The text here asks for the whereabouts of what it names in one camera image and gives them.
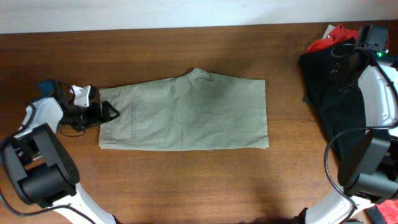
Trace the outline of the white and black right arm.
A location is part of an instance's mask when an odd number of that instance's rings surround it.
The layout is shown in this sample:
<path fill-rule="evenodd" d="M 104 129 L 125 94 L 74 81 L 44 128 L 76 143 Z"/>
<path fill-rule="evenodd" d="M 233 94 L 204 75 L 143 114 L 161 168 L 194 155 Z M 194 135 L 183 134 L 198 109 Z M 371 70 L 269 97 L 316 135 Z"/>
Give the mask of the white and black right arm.
<path fill-rule="evenodd" d="M 389 31 L 335 27 L 300 57 L 306 99 L 321 119 L 328 148 L 340 155 L 333 190 L 294 223 L 344 223 L 397 199 L 397 57 Z M 103 149 L 193 151 L 269 145 L 264 80 L 196 68 L 177 78 L 100 90 Z"/>

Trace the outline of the khaki shorts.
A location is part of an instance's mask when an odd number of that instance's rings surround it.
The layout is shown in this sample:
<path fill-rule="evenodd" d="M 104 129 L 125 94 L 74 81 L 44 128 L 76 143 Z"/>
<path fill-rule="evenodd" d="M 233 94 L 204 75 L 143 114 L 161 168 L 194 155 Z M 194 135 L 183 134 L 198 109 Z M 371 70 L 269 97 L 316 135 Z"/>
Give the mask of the khaki shorts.
<path fill-rule="evenodd" d="M 120 116 L 102 124 L 102 149 L 194 151 L 269 146 L 264 80 L 199 68 L 177 77 L 105 88 Z"/>

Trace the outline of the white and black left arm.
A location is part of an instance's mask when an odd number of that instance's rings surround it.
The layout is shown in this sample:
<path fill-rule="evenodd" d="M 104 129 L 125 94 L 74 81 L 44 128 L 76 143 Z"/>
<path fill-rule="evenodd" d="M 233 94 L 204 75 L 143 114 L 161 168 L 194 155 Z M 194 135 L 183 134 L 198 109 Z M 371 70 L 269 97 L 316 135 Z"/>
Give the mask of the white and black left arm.
<path fill-rule="evenodd" d="M 78 87 L 47 79 L 39 83 L 40 97 L 27 104 L 20 128 L 1 142 L 1 165 L 18 197 L 39 211 L 55 211 L 71 223 L 118 223 L 84 190 L 80 173 L 56 132 L 68 125 L 82 136 L 108 123 L 120 112 L 108 101 L 94 102 L 93 85 Z"/>

